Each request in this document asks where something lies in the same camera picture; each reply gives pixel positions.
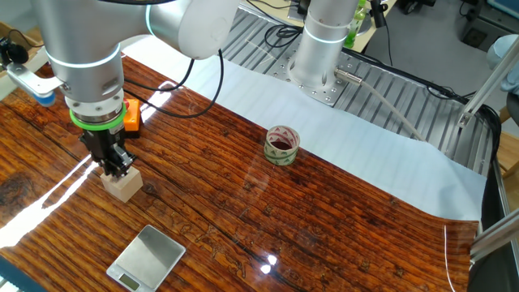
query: silver cylinder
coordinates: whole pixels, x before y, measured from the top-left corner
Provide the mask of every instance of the silver cylinder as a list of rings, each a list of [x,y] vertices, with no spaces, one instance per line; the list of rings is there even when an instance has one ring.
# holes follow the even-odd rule
[[[124,83],[119,41],[148,33],[145,6],[97,0],[32,0],[32,6],[67,98],[93,104],[117,94]]]
[[[350,30],[357,0],[311,2],[301,43],[289,63],[290,77],[308,88],[326,89]]]

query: orange component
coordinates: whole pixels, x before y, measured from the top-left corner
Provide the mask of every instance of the orange component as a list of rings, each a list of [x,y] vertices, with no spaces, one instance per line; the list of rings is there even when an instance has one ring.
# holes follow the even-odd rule
[[[139,100],[125,98],[127,114],[124,116],[124,129],[126,131],[138,131],[140,125]]]

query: digital scale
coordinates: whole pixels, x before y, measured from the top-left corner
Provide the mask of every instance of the digital scale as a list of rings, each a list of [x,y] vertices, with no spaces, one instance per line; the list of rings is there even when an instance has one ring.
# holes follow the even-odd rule
[[[185,252],[180,243],[147,225],[106,273],[129,291],[156,291]]]

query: wooden table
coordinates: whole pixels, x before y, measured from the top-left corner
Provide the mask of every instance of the wooden table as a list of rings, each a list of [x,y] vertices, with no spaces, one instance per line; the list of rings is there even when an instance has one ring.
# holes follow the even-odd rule
[[[123,60],[131,79],[167,80]],[[193,114],[207,104],[183,88],[164,108]],[[148,224],[187,248],[160,290],[466,290],[477,222],[430,216],[303,149],[274,166],[266,130],[219,105],[188,120],[155,113],[127,141],[144,179],[127,204],[103,190],[99,169],[81,183],[87,163],[39,219],[41,208],[28,206],[88,155],[68,115],[62,96],[43,108],[19,89],[0,105],[0,234],[21,216],[34,227],[0,255],[49,291],[123,290],[105,271]],[[268,256],[277,263],[264,274]]]

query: green bottle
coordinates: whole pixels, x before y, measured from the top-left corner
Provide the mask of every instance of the green bottle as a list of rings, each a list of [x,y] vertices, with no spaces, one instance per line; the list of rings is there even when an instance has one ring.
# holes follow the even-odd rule
[[[362,22],[366,18],[366,8],[364,7],[366,5],[366,0],[359,0],[357,10],[355,11],[354,20],[351,22],[350,25],[350,32],[348,33],[348,36],[346,37],[346,41],[344,42],[344,47],[351,49],[355,45],[355,37],[357,36],[358,31],[360,30],[360,27],[362,26]]]

